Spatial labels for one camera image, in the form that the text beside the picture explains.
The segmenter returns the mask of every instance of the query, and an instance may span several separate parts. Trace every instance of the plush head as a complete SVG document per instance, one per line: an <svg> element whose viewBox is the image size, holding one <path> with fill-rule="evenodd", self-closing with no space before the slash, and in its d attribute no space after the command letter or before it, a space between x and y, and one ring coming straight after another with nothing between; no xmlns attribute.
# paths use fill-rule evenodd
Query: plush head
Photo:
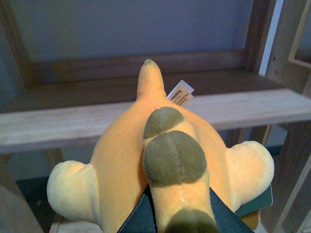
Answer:
<svg viewBox="0 0 311 233"><path fill-rule="evenodd" d="M48 199L64 217L115 233L149 182L159 232L217 232L209 187L234 212L261 194L273 173L261 144L228 149L209 123L167 100L158 66L146 60L136 102L105 130L89 164L53 169Z"/></svg>

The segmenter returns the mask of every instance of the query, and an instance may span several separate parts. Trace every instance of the stuffed animal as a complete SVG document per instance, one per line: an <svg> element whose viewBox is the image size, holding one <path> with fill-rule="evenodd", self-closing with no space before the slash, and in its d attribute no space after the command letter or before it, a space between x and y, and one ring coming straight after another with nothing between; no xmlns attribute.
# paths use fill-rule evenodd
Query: stuffed animal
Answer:
<svg viewBox="0 0 311 233"><path fill-rule="evenodd" d="M146 60L136 102L105 130L89 164L53 169L47 192L62 216L116 233L149 182L158 232L218 232L209 187L234 212L260 195L273 173L261 144L228 149L209 123L167 100L158 66Z"/></svg>

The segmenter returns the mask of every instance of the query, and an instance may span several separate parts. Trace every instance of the wooden board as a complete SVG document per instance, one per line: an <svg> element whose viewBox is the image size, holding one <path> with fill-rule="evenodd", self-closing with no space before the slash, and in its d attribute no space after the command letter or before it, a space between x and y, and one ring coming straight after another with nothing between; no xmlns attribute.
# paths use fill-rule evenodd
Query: wooden board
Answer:
<svg viewBox="0 0 311 233"><path fill-rule="evenodd" d="M227 70L163 75L166 93L181 79L194 88L194 96L282 88L251 72ZM138 73L110 80L41 84L16 97L3 107L3 112L134 101L137 83Z"/></svg>
<svg viewBox="0 0 311 233"><path fill-rule="evenodd" d="M282 151L274 157L274 203L261 211L261 221L267 231L272 233L277 233L282 227L310 170L308 159L311 154L311 121L289 124L288 129Z"/></svg>
<svg viewBox="0 0 311 233"><path fill-rule="evenodd" d="M0 159L0 228L6 233L43 233L9 170Z"/></svg>
<svg viewBox="0 0 311 233"><path fill-rule="evenodd" d="M131 102L0 115L0 153L95 143ZM289 89L198 96L185 107L217 130L311 119L311 100Z"/></svg>
<svg viewBox="0 0 311 233"><path fill-rule="evenodd" d="M30 88L36 83L36 78L31 67L28 66L27 51L8 0L0 0L0 28L3 31L5 43L10 47L14 62L23 77L23 84Z"/></svg>
<svg viewBox="0 0 311 233"><path fill-rule="evenodd" d="M138 75L146 59L162 74L244 68L243 50L193 51L104 58L81 58L32 64L39 83L112 79Z"/></svg>

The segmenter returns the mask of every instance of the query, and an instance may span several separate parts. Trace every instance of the white tag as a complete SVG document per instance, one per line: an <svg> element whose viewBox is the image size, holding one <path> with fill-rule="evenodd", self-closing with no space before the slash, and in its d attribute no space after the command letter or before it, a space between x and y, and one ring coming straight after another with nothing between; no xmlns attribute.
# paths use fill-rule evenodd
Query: white tag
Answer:
<svg viewBox="0 0 311 233"><path fill-rule="evenodd" d="M193 98L193 95L191 94L193 91L194 89L191 86L189 86L185 81L181 80L173 89L173 91L171 91L167 96L167 99L179 106L183 106Z"/></svg>

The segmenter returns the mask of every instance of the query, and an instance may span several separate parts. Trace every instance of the green spot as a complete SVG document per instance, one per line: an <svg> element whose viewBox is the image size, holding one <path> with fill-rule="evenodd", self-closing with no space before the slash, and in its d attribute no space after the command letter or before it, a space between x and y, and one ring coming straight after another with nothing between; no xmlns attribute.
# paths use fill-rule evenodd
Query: green spot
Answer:
<svg viewBox="0 0 311 233"><path fill-rule="evenodd" d="M149 184L157 187L194 183L207 168L201 146L182 131L154 138L144 152L142 164Z"/></svg>
<svg viewBox="0 0 311 233"><path fill-rule="evenodd" d="M143 138L150 138L163 133L183 121L183 115L171 107L162 107L149 116Z"/></svg>
<svg viewBox="0 0 311 233"><path fill-rule="evenodd" d="M200 210L181 209L178 211L166 228L165 233L218 233L213 219Z"/></svg>

